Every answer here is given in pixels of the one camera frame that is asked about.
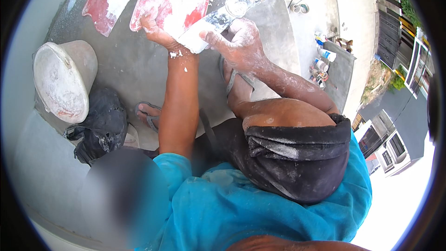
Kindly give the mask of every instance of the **plastic bag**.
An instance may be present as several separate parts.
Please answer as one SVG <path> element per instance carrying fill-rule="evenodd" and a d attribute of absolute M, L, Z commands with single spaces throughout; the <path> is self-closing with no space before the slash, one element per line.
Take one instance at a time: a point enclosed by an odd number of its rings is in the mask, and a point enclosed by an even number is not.
<path fill-rule="evenodd" d="M 120 149 L 127 134 L 127 112 L 112 89 L 97 89 L 90 93 L 90 109 L 86 119 L 68 126 L 63 136 L 75 141 L 75 158 L 90 166 L 108 152 Z"/>

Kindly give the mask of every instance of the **putty knife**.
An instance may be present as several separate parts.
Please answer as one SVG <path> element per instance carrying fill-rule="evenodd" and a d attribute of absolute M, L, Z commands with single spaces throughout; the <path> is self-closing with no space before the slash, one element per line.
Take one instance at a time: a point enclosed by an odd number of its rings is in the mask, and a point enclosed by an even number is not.
<path fill-rule="evenodd" d="M 221 33 L 236 18 L 242 18 L 246 12 L 265 0 L 226 0 L 225 6 L 215 10 L 194 23 L 179 38 L 178 42 L 190 49 L 192 53 L 201 53 L 208 43 L 200 36 L 200 31 L 213 30 Z"/>

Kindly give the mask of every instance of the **metal gate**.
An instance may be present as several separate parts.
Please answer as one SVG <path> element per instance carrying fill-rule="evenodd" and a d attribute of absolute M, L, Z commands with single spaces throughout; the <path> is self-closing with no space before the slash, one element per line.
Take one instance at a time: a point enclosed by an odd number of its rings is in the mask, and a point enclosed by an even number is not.
<path fill-rule="evenodd" d="M 378 54 L 381 60 L 392 69 L 395 69 L 398 41 L 400 39 L 400 21 L 393 16 L 379 10 L 380 34 L 378 37 Z"/>

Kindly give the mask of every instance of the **black shorts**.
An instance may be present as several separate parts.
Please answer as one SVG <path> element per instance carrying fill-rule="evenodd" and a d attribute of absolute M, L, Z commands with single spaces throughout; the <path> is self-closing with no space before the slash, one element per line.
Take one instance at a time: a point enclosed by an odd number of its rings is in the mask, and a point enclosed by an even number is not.
<path fill-rule="evenodd" d="M 341 183 L 349 157 L 350 120 L 329 116 L 336 126 L 251 126 L 246 132 L 242 120 L 228 119 L 212 128 L 215 139 L 203 134 L 195 140 L 192 174 L 229 162 L 262 190 L 300 204 L 320 202 Z"/>

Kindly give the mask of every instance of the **turquoise shirt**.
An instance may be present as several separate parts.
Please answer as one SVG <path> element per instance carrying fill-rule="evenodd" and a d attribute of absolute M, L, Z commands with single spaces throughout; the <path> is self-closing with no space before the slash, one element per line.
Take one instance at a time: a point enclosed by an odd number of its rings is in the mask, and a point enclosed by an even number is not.
<path fill-rule="evenodd" d="M 371 205 L 370 178 L 353 131 L 343 180 L 316 205 L 260 190 L 229 163 L 196 177 L 181 155 L 163 153 L 153 161 L 169 185 L 169 213 L 156 239 L 137 250 L 220 251 L 260 234 L 350 242 Z"/>

